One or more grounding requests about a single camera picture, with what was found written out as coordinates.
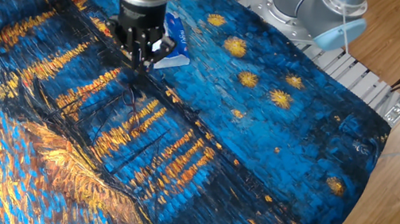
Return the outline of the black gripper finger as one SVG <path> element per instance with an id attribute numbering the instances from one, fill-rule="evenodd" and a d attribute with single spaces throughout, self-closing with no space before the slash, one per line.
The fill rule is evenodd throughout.
<path id="1" fill-rule="evenodd" d="M 146 46 L 143 52 L 143 57 L 140 61 L 139 73 L 149 73 L 156 63 L 162 61 L 176 48 L 176 41 L 173 38 L 162 37 L 159 40 L 159 48 L 152 50 L 150 46 Z"/>
<path id="2" fill-rule="evenodd" d="M 131 68 L 137 71 L 141 62 L 141 49 L 137 40 L 138 29 L 133 27 L 125 28 L 118 20 L 114 19 L 109 19 L 107 26 L 121 49 L 125 49 L 129 55 Z"/>

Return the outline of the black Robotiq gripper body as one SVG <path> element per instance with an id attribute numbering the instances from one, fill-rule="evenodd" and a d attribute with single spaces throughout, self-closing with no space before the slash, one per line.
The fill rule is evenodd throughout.
<path id="1" fill-rule="evenodd" d="M 159 6 L 135 6 L 125 0 L 119 0 L 119 13 L 115 20 L 125 28 L 138 29 L 137 40 L 142 40 L 142 34 L 146 35 L 145 43 L 154 44 L 165 33 L 166 4 Z"/>

